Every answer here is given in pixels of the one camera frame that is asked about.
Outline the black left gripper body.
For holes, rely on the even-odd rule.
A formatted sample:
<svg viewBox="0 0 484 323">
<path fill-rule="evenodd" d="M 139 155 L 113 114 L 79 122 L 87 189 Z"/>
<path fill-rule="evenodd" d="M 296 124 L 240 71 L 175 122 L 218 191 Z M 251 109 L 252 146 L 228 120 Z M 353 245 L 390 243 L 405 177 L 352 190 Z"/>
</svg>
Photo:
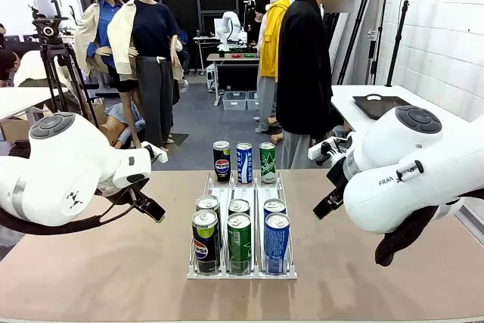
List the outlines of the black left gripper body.
<svg viewBox="0 0 484 323">
<path fill-rule="evenodd" d="M 113 205 L 135 204 L 140 207 L 150 205 L 151 199 L 141 190 L 149 182 L 149 179 L 142 179 L 134 184 L 123 188 L 116 187 L 108 180 L 101 183 L 96 188 L 96 195 L 106 198 Z"/>
</svg>

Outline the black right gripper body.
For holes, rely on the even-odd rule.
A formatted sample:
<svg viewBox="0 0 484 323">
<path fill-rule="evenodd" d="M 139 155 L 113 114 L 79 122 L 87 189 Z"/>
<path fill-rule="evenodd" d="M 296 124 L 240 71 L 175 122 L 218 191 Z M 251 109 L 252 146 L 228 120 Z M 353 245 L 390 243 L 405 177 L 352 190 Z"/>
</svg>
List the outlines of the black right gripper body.
<svg viewBox="0 0 484 323">
<path fill-rule="evenodd" d="M 327 178 L 335 189 L 328 195 L 331 203 L 341 203 L 349 180 L 355 175 L 355 164 L 351 157 L 342 157 L 330 168 Z"/>
</svg>

